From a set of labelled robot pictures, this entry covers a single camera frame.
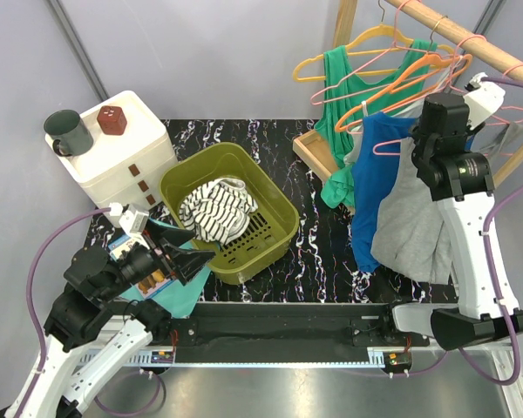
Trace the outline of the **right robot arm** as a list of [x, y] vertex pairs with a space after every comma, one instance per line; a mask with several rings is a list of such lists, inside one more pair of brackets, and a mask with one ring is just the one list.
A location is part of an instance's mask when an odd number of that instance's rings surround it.
[[463, 97], [434, 93], [411, 128], [412, 162], [449, 233], [458, 302], [393, 307], [378, 323], [386, 344], [397, 345], [415, 333], [452, 351], [523, 333], [523, 309], [506, 277], [496, 228], [484, 225], [495, 205], [490, 165], [486, 156], [465, 148], [472, 132], [470, 112]]

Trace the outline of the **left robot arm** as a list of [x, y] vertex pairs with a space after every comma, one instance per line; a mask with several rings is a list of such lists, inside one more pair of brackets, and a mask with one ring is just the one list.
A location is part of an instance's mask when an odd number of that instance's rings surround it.
[[122, 306], [120, 295], [156, 271], [187, 286], [215, 256], [186, 249], [193, 233], [149, 224], [142, 240], [114, 260], [101, 246], [79, 250], [65, 271], [40, 333], [41, 349], [21, 392], [0, 417], [80, 417], [105, 384], [145, 346], [174, 342], [173, 316], [158, 302], [125, 305], [121, 329], [81, 369], [81, 357]]

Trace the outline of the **black white striped tank top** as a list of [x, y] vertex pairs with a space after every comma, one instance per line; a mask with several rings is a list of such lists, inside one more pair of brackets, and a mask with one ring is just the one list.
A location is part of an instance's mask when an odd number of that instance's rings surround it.
[[220, 177], [192, 190], [180, 204], [178, 217], [196, 239], [225, 246], [246, 232], [258, 208], [243, 180]]

